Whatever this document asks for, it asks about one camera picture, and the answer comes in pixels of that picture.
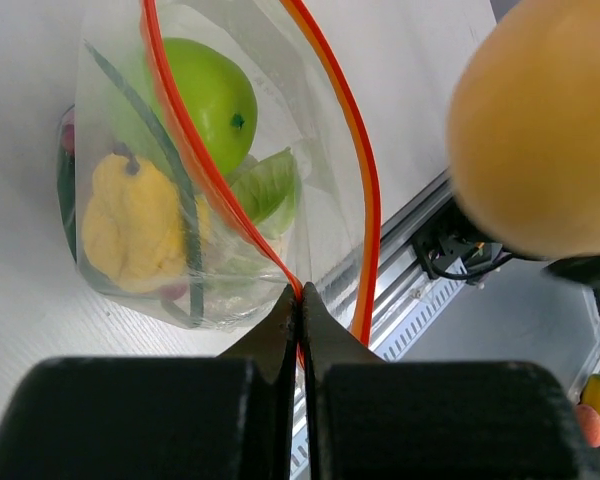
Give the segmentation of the green apple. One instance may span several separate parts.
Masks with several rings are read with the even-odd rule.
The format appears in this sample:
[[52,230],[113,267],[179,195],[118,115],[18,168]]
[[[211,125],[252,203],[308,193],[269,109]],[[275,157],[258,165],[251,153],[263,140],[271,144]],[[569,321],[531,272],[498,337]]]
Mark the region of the green apple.
[[258,106],[242,69],[216,50],[184,38],[163,40],[185,108],[223,175],[238,168],[256,134]]

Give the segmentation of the orange fruit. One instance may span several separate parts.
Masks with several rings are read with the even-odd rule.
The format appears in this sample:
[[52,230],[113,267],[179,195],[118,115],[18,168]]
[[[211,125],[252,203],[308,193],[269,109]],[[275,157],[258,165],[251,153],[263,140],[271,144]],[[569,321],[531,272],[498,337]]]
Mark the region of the orange fruit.
[[522,1],[458,81],[446,144],[454,194],[530,256],[600,255],[600,1]]

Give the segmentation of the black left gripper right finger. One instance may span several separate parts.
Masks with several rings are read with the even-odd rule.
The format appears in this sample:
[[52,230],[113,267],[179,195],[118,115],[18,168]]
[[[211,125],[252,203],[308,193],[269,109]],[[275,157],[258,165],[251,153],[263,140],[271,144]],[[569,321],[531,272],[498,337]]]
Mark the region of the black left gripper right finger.
[[299,323],[313,478],[600,478],[571,402],[543,367],[384,361],[313,284]]

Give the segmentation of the clear orange-zipper zip bag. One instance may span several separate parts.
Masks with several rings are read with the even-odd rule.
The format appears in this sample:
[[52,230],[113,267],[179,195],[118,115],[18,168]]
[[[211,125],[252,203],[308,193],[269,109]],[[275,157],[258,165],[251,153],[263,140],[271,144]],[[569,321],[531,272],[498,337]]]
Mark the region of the clear orange-zipper zip bag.
[[[231,191],[191,120],[163,40],[202,43],[235,62],[257,100],[247,154],[263,160],[289,148],[297,165],[296,216],[288,253],[272,250]],[[72,120],[75,147],[76,268],[98,294],[184,329],[257,324],[282,291],[299,295],[352,254],[359,293],[348,331],[370,338],[380,247],[381,199],[370,140],[343,71],[302,1],[90,1],[80,31]],[[179,300],[116,296],[81,270],[80,228],[92,174],[110,153],[144,157],[173,181],[185,228],[189,291]],[[285,274],[276,296],[241,315],[208,308],[196,197]]]

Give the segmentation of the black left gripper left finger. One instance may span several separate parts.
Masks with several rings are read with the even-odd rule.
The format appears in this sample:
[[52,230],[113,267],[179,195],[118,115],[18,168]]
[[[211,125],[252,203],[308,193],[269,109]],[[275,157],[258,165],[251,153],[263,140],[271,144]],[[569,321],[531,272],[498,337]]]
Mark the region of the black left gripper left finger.
[[0,422],[0,479],[286,479],[294,292],[214,357],[55,357]]

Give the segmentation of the yellow lemon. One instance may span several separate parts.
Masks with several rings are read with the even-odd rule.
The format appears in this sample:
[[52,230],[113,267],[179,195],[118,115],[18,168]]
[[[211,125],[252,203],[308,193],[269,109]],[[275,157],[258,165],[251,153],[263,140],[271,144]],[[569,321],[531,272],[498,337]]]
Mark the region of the yellow lemon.
[[116,296],[181,299],[187,223],[176,184],[144,157],[110,153],[91,186],[80,228],[85,278]]

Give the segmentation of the white cauliflower with green leaves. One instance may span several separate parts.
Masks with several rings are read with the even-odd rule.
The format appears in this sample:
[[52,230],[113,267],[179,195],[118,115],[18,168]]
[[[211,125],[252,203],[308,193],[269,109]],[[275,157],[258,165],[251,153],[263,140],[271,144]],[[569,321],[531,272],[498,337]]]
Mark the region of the white cauliflower with green leaves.
[[[286,148],[260,161],[249,155],[226,177],[248,219],[281,259],[296,216],[297,174]],[[196,206],[206,306],[241,315],[275,297],[277,287],[287,283],[279,267],[227,227],[203,196],[196,197]]]

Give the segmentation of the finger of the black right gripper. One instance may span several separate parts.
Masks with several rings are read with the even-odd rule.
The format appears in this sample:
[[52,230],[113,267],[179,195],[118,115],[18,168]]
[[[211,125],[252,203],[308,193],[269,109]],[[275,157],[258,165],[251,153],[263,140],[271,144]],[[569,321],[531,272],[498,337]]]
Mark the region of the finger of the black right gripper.
[[600,290],[600,255],[560,259],[545,270],[556,278]]

